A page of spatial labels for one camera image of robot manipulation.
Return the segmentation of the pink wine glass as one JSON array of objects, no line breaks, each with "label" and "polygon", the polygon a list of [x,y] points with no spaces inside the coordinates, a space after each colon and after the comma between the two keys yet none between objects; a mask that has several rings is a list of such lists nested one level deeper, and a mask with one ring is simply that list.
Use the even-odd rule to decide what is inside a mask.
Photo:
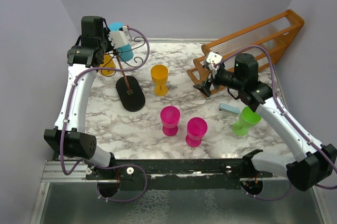
[{"label": "pink wine glass", "polygon": [[190,147],[198,147],[202,138],[206,135],[208,130],[207,122],[200,117],[191,118],[187,123],[186,143]]},{"label": "pink wine glass", "polygon": [[172,137],[177,134],[180,116],[180,111],[175,106],[166,106],[161,110],[162,131],[166,136]]}]

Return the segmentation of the metal wine glass rack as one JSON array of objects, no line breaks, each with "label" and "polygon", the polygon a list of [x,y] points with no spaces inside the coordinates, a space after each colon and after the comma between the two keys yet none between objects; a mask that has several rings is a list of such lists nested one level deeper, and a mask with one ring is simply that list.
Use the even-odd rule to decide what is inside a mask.
[{"label": "metal wine glass rack", "polygon": [[[128,62],[121,60],[118,54],[118,49],[116,52],[107,52],[107,54],[112,56],[113,60],[117,61],[120,69],[122,69],[122,62],[129,67],[135,67],[128,64]],[[116,81],[116,90],[125,110],[129,112],[137,112],[144,107],[145,96],[138,80],[135,77],[126,75],[122,72],[122,77]]]}]

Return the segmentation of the blue wine glass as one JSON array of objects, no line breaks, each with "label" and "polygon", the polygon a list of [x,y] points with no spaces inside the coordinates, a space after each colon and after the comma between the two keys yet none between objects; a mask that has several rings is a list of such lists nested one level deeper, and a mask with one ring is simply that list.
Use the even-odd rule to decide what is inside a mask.
[{"label": "blue wine glass", "polygon": [[[124,24],[122,22],[113,22],[109,25],[109,28],[110,28],[111,31],[118,31],[123,25]],[[124,61],[124,62],[130,61],[134,56],[134,53],[132,51],[132,48],[131,48],[130,44],[127,44],[123,47],[120,47],[118,49],[118,54],[119,54],[121,60]]]}]

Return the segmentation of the yellow wine glass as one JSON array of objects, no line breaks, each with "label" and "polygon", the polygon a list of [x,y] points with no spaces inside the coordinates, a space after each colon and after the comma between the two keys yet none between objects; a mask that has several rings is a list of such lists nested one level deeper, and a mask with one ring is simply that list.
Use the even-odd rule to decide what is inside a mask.
[{"label": "yellow wine glass", "polygon": [[[116,68],[115,63],[113,61],[113,57],[107,53],[104,54],[103,63],[100,65],[100,67]],[[113,70],[99,70],[98,72],[101,76],[104,77],[111,77],[116,73]]]},{"label": "yellow wine glass", "polygon": [[151,77],[155,84],[154,93],[157,96],[165,96],[168,93],[168,87],[166,86],[168,73],[167,67],[162,64],[155,65],[151,68]]}]

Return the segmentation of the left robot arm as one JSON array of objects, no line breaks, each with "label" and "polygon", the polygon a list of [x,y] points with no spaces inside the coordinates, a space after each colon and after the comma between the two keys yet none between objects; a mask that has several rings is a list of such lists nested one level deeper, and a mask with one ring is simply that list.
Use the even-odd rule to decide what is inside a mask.
[{"label": "left robot arm", "polygon": [[82,17],[82,33],[67,52],[68,77],[62,108],[54,127],[44,131],[44,140],[60,156],[84,159],[97,165],[103,178],[110,179],[116,174],[112,154],[98,147],[96,137],[85,132],[86,109],[97,68],[103,63],[104,53],[112,49],[105,23],[103,17]]}]

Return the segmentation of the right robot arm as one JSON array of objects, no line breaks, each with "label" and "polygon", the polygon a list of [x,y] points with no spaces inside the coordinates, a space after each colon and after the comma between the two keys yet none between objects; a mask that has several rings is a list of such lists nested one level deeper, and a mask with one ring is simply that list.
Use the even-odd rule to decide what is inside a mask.
[{"label": "right robot arm", "polygon": [[225,69],[219,54],[209,52],[203,66],[208,70],[207,77],[194,88],[206,96],[211,95],[212,86],[237,90],[237,98],[263,118],[293,154],[288,158],[254,150],[244,156],[242,163],[242,171],[247,177],[266,171],[286,177],[295,188],[307,191],[331,175],[335,168],[336,147],[324,145],[310,135],[276,98],[274,87],[259,81],[259,65],[253,55],[237,54],[234,71],[230,72]]}]

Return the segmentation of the green wine glass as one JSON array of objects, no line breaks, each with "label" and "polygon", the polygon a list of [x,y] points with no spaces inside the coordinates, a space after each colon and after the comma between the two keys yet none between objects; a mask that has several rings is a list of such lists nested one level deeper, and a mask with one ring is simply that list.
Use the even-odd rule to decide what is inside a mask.
[{"label": "green wine glass", "polygon": [[245,136],[250,128],[254,127],[261,121],[261,117],[246,106],[239,115],[239,120],[232,126],[232,131],[237,136]]}]

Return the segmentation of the wooden dish rack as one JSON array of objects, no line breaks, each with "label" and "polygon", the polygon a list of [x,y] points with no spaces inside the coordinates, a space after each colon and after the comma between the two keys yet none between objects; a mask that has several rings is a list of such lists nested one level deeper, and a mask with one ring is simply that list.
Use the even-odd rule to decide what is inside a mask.
[{"label": "wooden dish rack", "polygon": [[205,66],[206,56],[214,52],[225,60],[224,68],[234,71],[234,53],[254,56],[259,71],[276,64],[304,26],[304,19],[289,9],[233,34],[203,44],[203,56],[193,60],[194,67],[187,70],[193,86],[200,87],[212,76]]}]

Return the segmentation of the light blue eraser block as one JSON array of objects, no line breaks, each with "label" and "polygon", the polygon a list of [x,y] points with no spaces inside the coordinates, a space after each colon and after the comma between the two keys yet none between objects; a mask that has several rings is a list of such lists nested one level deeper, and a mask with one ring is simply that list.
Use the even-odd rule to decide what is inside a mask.
[{"label": "light blue eraser block", "polygon": [[236,108],[234,106],[231,106],[225,103],[220,103],[218,106],[218,110],[224,113],[235,115],[235,116],[241,113],[241,110],[239,108]]}]

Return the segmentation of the black base frame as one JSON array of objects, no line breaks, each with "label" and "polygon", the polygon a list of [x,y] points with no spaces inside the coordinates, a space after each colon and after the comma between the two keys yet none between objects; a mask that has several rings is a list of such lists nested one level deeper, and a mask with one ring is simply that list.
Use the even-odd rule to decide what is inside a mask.
[{"label": "black base frame", "polygon": [[240,181],[270,178],[243,159],[119,159],[117,168],[94,168],[88,181],[118,183],[125,191],[239,189]]}]

